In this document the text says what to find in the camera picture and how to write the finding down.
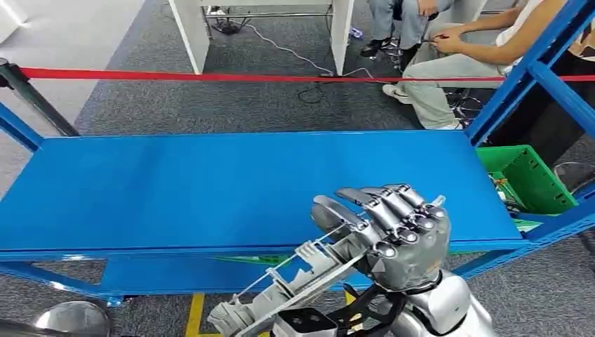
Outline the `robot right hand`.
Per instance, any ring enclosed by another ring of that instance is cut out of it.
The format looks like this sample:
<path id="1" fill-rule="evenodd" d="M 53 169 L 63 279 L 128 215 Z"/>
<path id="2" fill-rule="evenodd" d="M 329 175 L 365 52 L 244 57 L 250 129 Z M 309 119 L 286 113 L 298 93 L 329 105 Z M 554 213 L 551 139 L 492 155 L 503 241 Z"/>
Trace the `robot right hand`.
<path id="1" fill-rule="evenodd" d="M 438 281 L 451 231 L 443 195 L 428 202 L 408 184 L 343 187 L 336 195 L 361 211 L 318 195 L 311 217 L 329 235 L 341 261 L 352 261 L 387 291 L 422 289 Z"/>

